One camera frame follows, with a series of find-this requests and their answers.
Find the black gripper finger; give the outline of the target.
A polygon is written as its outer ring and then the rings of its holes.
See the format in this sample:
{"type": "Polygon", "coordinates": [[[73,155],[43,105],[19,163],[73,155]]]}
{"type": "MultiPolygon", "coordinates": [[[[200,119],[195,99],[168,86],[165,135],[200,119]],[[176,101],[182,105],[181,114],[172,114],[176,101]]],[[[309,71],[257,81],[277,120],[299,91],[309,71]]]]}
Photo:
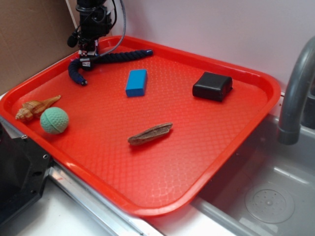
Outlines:
{"type": "Polygon", "coordinates": [[[89,45],[89,56],[98,55],[98,39],[91,41],[89,45]]]}
{"type": "Polygon", "coordinates": [[[87,59],[92,58],[94,55],[94,51],[79,50],[80,65],[83,70],[91,71],[93,69],[92,62],[87,61],[87,59]]]}

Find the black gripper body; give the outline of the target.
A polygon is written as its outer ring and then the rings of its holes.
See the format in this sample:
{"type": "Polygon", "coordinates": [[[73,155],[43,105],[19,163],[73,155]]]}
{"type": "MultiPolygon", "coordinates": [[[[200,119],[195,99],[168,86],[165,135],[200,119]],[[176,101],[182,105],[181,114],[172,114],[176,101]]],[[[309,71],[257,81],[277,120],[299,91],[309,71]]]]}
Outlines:
{"type": "Polygon", "coordinates": [[[112,27],[111,12],[105,0],[78,0],[79,26],[76,36],[79,44],[94,42],[109,33],[112,27]]]}

